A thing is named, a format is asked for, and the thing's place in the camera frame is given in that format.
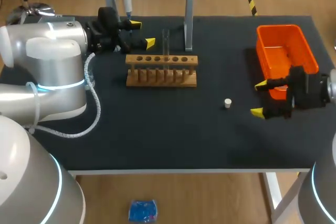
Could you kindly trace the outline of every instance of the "white bottle cap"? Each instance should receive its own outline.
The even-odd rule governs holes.
[[[229,98],[225,99],[224,100],[224,106],[225,106],[225,108],[227,108],[227,109],[230,108],[231,103],[232,103],[231,99],[229,99]]]

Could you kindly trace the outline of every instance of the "orange tray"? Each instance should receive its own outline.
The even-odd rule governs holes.
[[[257,53],[265,79],[286,77],[291,66],[303,66],[317,73],[319,66],[302,30],[297,25],[271,25],[257,28]],[[270,90],[276,100],[286,99],[287,86]]]

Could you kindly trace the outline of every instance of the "black tabletop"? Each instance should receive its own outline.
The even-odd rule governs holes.
[[[187,54],[182,18],[134,20],[143,22],[144,37],[157,38],[153,49],[134,53],[161,54],[162,29],[169,28],[170,54]],[[263,80],[255,46],[256,28],[265,24],[299,25],[320,71],[333,68],[310,17],[195,17],[190,55],[198,55],[197,88],[126,87],[125,55],[106,52],[92,63],[102,108],[98,126],[77,139],[41,131],[35,138],[69,170],[310,168],[332,141],[336,109],[297,111],[289,120],[251,115],[262,106],[253,87]],[[1,83],[31,80],[21,69],[5,68],[0,77]],[[225,98],[233,101],[229,110],[222,109]],[[77,118],[41,125],[81,132],[96,116],[89,92],[87,100]]]

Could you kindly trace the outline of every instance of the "floor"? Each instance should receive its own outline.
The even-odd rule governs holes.
[[[30,0],[48,3],[59,14],[96,15],[104,0]],[[333,62],[336,38],[334,0],[254,0],[259,15],[311,15]],[[3,0],[0,25],[19,0]],[[118,0],[119,9],[122,3]],[[184,0],[133,0],[133,14],[170,16],[184,13]],[[195,15],[250,16],[247,0],[195,0]],[[278,173],[285,194],[295,173]],[[86,224],[127,223],[133,199],[156,199],[158,223],[267,224],[269,209],[259,174],[189,174],[84,176]],[[287,224],[297,224],[294,213]]]

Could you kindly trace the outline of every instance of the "yellow black tape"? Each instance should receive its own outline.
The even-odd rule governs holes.
[[[248,4],[250,6],[250,10],[252,12],[252,16],[258,16],[256,4],[254,3],[254,0],[248,0]]]

